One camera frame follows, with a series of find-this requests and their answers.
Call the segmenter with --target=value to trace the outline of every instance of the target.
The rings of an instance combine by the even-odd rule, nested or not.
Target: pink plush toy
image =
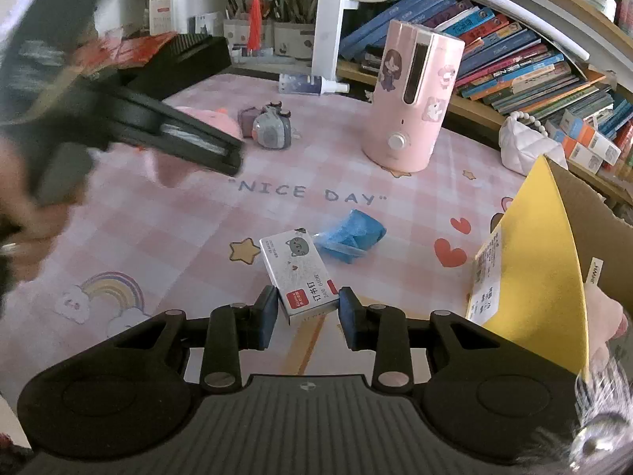
[[[201,122],[207,123],[207,125],[214,126],[237,139],[242,139],[242,131],[240,131],[239,125],[227,115],[225,109],[216,111],[192,109],[192,107],[176,108]],[[176,187],[184,181],[190,173],[200,169],[199,166],[194,163],[156,150],[146,150],[144,156],[145,166],[150,178],[165,187]]]
[[[604,369],[609,361],[606,342],[623,336],[629,326],[622,306],[593,283],[585,283],[585,302],[589,328],[589,361]]]

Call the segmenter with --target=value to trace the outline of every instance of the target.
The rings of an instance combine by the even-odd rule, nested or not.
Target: bottle
[[[307,74],[279,75],[279,92],[295,94],[349,93],[349,84]]]

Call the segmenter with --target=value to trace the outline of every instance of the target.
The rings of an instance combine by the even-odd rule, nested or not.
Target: paper
[[[499,310],[501,292],[501,228],[475,258],[475,282],[468,303],[467,319],[483,325]]]

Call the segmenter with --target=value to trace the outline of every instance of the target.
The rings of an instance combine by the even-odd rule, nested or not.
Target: cartoon girl sticker
[[[457,70],[453,66],[444,66],[438,71],[438,75],[440,78],[440,85],[442,89],[448,89],[450,85],[453,83],[455,75],[457,74]]]
[[[402,55],[396,50],[389,50],[382,63],[381,85],[385,91],[396,89],[394,80],[399,80],[402,74]]]

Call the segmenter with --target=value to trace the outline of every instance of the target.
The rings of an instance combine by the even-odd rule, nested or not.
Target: blue rag
[[[363,257],[386,233],[387,229],[381,222],[354,209],[339,226],[317,234],[314,242],[320,251],[351,264],[357,257]]]

